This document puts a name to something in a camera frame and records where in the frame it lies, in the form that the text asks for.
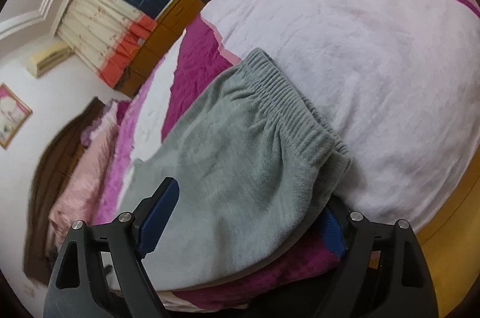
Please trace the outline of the grey fleece pants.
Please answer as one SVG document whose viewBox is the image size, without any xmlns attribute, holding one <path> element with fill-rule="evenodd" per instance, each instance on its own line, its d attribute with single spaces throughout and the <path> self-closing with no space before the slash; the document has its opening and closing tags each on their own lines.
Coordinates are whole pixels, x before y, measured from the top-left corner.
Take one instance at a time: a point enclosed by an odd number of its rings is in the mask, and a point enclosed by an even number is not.
<svg viewBox="0 0 480 318">
<path fill-rule="evenodd" d="M 255 49 L 137 162 L 120 209 L 175 178 L 179 199 L 145 270 L 157 291 L 204 286 L 245 276 L 290 249 L 351 162 L 329 122 Z"/>
</svg>

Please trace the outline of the dark wooden headboard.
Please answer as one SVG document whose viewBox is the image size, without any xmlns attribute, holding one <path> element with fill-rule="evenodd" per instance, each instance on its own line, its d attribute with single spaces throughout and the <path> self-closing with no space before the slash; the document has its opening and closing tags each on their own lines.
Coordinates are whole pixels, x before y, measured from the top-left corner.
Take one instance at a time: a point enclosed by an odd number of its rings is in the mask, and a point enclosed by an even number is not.
<svg viewBox="0 0 480 318">
<path fill-rule="evenodd" d="M 85 151 L 81 133 L 100 116 L 103 108 L 100 99 L 92 99 L 51 140 L 37 165 L 29 195 L 23 261 L 24 274 L 31 281 L 45 286 L 49 283 L 56 257 L 49 236 L 49 213 Z"/>
</svg>

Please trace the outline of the pink striped quilt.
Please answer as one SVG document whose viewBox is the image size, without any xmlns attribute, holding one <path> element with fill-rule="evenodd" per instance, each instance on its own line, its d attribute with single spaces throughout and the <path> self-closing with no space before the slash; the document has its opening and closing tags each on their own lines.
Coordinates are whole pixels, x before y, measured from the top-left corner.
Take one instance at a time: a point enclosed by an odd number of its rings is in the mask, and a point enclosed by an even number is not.
<svg viewBox="0 0 480 318">
<path fill-rule="evenodd" d="M 75 221 L 91 224 L 109 170 L 120 126 L 111 123 L 85 147 L 64 192 L 49 212 L 55 247 L 61 247 Z"/>
</svg>

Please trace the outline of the purple ruffled pillow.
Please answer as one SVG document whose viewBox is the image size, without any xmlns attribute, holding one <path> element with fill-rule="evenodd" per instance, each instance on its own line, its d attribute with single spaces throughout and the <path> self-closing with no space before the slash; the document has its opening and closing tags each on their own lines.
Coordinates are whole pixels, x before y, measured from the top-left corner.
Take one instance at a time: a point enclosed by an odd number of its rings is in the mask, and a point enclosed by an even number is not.
<svg viewBox="0 0 480 318">
<path fill-rule="evenodd" d="M 111 99 L 103 107 L 100 116 L 82 131 L 80 136 L 82 145 L 89 147 L 91 142 L 111 123 L 116 123 L 119 126 L 124 119 L 129 105 L 129 100 Z"/>
</svg>

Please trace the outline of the purple and white bed blanket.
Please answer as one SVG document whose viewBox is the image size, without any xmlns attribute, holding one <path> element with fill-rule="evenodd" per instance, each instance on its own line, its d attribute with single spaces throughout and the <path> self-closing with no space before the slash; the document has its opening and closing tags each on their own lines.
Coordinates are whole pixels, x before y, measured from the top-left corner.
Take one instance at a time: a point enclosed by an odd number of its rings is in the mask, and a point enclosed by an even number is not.
<svg viewBox="0 0 480 318">
<path fill-rule="evenodd" d="M 266 51 L 354 157 L 337 193 L 421 240 L 442 316 L 479 275 L 479 0 L 212 0 L 163 55 L 120 127 L 95 215 L 222 70 Z"/>
</svg>

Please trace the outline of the cream and red right curtain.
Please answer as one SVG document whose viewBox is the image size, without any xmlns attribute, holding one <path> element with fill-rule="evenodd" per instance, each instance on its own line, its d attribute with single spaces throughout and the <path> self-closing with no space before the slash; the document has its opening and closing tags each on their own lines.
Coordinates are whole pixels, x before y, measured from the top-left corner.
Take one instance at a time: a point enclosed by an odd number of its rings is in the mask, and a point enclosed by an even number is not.
<svg viewBox="0 0 480 318">
<path fill-rule="evenodd" d="M 114 88 L 156 26 L 124 0 L 71 0 L 56 34 Z"/>
</svg>

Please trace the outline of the framed wall picture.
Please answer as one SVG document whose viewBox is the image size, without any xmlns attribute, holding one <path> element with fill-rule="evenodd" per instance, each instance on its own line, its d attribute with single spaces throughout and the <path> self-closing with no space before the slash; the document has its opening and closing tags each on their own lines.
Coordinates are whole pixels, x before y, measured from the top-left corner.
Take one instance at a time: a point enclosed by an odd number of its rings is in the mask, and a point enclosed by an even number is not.
<svg viewBox="0 0 480 318">
<path fill-rule="evenodd" d="M 7 149 L 32 110 L 5 84 L 0 89 L 1 147 Z"/>
</svg>

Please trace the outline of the wall air conditioner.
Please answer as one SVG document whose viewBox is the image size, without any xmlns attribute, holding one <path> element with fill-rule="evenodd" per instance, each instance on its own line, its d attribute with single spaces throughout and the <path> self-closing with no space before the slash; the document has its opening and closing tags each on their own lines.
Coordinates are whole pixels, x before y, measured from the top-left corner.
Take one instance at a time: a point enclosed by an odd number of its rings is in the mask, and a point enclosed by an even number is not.
<svg viewBox="0 0 480 318">
<path fill-rule="evenodd" d="M 37 79 L 67 60 L 72 53 L 64 41 L 54 40 L 27 60 L 26 69 Z"/>
</svg>

